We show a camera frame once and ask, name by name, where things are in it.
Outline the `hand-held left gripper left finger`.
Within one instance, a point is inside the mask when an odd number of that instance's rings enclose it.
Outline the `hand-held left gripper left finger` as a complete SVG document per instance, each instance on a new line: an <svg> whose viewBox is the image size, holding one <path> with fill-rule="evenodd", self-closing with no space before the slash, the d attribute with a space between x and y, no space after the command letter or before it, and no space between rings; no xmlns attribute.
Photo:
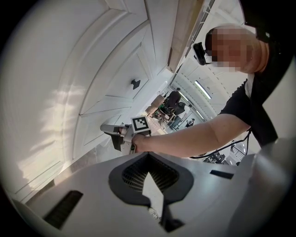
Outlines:
<svg viewBox="0 0 296 237"><path fill-rule="evenodd" d="M142 194L148 174L147 155L138 155L115 167L109 174L111 191L126 204L148 205L148 198Z"/></svg>

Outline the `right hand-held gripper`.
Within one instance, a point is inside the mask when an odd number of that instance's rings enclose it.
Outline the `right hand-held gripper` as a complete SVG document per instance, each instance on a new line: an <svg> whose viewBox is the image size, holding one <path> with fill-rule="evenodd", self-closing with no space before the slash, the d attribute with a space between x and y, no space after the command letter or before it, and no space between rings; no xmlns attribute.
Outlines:
<svg viewBox="0 0 296 237"><path fill-rule="evenodd" d="M135 135L151 135L150 125L146 116L131 118L130 125L103 124L100 129L103 133L111 135L114 149L121 151L123 155L130 155L136 152L137 146L132 141Z"/></svg>

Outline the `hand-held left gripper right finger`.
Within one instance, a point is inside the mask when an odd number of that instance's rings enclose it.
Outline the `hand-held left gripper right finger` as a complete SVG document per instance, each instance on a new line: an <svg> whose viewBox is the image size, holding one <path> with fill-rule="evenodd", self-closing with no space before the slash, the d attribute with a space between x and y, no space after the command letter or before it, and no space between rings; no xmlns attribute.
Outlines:
<svg viewBox="0 0 296 237"><path fill-rule="evenodd" d="M193 187L192 173L155 153L147 154L148 172L167 205L183 200Z"/></svg>

